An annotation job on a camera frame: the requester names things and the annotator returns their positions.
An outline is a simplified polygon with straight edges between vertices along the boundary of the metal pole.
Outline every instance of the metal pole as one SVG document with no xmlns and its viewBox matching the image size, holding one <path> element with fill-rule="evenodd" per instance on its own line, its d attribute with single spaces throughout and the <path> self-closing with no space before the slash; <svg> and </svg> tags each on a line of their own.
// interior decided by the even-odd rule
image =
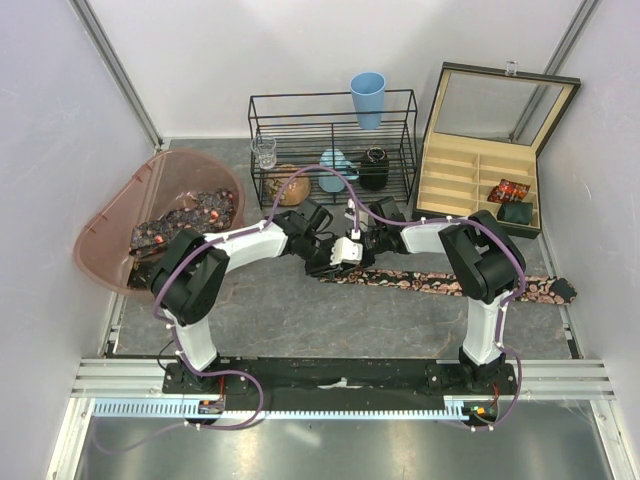
<svg viewBox="0 0 640 480">
<path fill-rule="evenodd" d="M 118 88 L 122 92 L 125 100 L 133 110 L 142 130 L 149 138 L 149 141 L 156 147 L 156 150 L 160 150 L 162 147 L 163 139 L 158 130 L 156 129 L 149 112 L 144 108 L 142 100 L 138 96 L 131 79 L 127 75 L 120 59 L 116 55 L 116 52 L 107 37 L 96 13 L 89 4 L 89 0 L 69 0 L 74 10 L 76 11 L 80 21 L 84 24 L 87 33 L 93 40 L 93 44 L 97 48 L 100 56 L 104 60 L 109 72 L 115 80 Z"/>
<path fill-rule="evenodd" d="M 547 66 L 544 69 L 543 73 L 545 75 L 558 74 L 560 68 L 567 60 L 567 57 L 571 53 L 571 50 L 578 41 L 580 33 L 582 32 L 582 30 L 584 30 L 584 27 L 593 15 L 593 12 L 595 11 L 599 3 L 600 0 L 582 0 L 580 6 L 578 6 L 578 9 L 576 10 L 576 13 L 573 15 L 573 18 L 571 19 L 567 30 L 564 32 L 564 35 L 562 35 L 558 46 L 553 52 L 553 55 L 551 55 L 549 63 L 547 63 Z M 533 113 L 536 111 L 536 108 L 538 108 L 538 105 L 542 101 L 545 92 L 546 88 L 540 85 L 537 86 L 534 90 L 531 98 L 527 102 L 527 105 L 524 107 L 522 115 L 520 115 L 515 128 L 509 135 L 512 143 L 517 143 L 520 139 L 522 132 L 531 121 Z"/>
</svg>

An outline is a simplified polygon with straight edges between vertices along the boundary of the gray floor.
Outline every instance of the gray floor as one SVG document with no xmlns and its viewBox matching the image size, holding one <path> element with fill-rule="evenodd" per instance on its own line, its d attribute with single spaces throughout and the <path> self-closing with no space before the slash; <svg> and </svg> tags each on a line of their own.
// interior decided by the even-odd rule
<svg viewBox="0 0 640 480">
<path fill-rule="evenodd" d="M 118 449 L 178 419 L 93 419 Z M 611 473 L 588 404 L 519 403 L 493 433 L 429 421 L 267 420 L 238 432 L 178 427 L 106 456 L 87 442 L 81 465 L 102 479 L 607 480 Z"/>
<path fill-rule="evenodd" d="M 173 148 L 195 148 L 233 166 L 244 181 L 245 223 L 260 220 L 249 174 L 246 140 L 180 140 Z M 336 215 L 335 231 L 347 228 Z M 515 239 L 527 274 L 547 274 L 537 240 Z M 385 254 L 381 268 L 451 271 L 444 255 Z M 505 343 L 529 359 L 569 358 L 560 308 L 514 303 Z M 304 275 L 302 260 L 282 257 L 230 272 L 210 315 L 211 331 L 223 355 L 370 356 L 456 358 L 466 330 L 463 298 L 383 287 L 320 284 Z M 117 354 L 157 354 L 169 340 L 151 317 L 150 302 L 129 298 Z"/>
</svg>

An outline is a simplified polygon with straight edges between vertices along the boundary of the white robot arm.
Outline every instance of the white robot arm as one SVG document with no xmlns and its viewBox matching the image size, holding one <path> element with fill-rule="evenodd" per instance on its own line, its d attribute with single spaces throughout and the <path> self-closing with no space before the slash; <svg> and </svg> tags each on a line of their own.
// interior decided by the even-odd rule
<svg viewBox="0 0 640 480">
<path fill-rule="evenodd" d="M 370 206 L 376 215 L 404 220 L 393 199 L 387 197 Z M 171 243 L 165 257 L 152 276 L 151 290 L 157 295 L 168 276 L 186 255 L 204 242 L 222 239 L 215 248 L 192 262 L 191 271 L 181 273 L 162 300 L 165 314 L 175 322 L 176 332 L 191 364 L 202 371 L 217 358 L 211 340 L 207 313 L 215 302 L 225 272 L 248 263 L 296 254 L 305 260 L 305 271 L 311 276 L 327 276 L 345 272 L 356 265 L 367 267 L 375 255 L 384 251 L 400 254 L 422 252 L 445 253 L 469 301 L 467 335 L 460 350 L 461 362 L 481 371 L 503 357 L 496 345 L 502 342 L 504 311 L 498 342 L 496 341 L 500 302 L 517 286 L 517 274 L 504 254 L 477 230 L 463 225 L 424 224 L 405 228 L 376 221 L 358 238 L 332 235 L 321 240 L 317 231 L 329 212 L 307 200 L 297 211 L 276 215 L 266 221 L 242 229 L 246 235 L 228 238 L 228 233 L 201 236 L 182 231 Z M 524 269 L 518 249 L 504 234 L 488 212 L 472 215 L 507 245 Z"/>
</svg>

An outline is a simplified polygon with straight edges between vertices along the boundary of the open wooden box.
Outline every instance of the open wooden box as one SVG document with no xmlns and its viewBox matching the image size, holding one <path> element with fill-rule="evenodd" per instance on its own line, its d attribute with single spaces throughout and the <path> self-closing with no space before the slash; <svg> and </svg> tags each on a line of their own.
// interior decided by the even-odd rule
<svg viewBox="0 0 640 480">
<path fill-rule="evenodd" d="M 444 63 L 425 132 L 413 218 L 497 215 L 487 201 L 502 179 L 530 185 L 529 225 L 500 222 L 510 235 L 541 231 L 537 160 L 580 86 L 554 77 Z"/>
</svg>

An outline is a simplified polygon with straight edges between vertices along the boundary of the wire rack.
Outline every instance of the wire rack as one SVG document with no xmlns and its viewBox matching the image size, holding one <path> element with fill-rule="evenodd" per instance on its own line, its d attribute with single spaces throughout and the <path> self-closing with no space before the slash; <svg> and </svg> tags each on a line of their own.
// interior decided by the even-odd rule
<svg viewBox="0 0 640 480">
<path fill-rule="evenodd" d="M 382 114 L 380 126 L 376 130 L 363 130 L 358 126 L 350 92 L 251 96 L 248 115 L 251 138 L 270 136 L 277 143 L 278 162 L 270 170 L 260 168 L 251 154 L 251 177 L 260 208 L 273 205 L 273 188 L 269 184 L 273 185 L 274 179 L 289 177 L 291 165 L 301 168 L 318 164 L 325 151 L 340 150 L 354 165 L 350 171 L 356 173 L 365 152 L 374 146 L 387 152 L 387 184 L 382 190 L 371 191 L 354 179 L 350 183 L 356 193 L 364 202 L 392 196 L 398 202 L 409 203 L 417 157 L 418 106 L 413 90 L 387 90 L 385 107 L 386 110 L 372 112 Z M 346 188 L 337 193 L 320 188 L 318 179 L 323 175 L 327 174 L 308 172 L 309 198 L 325 205 L 346 204 L 349 198 Z"/>
</svg>

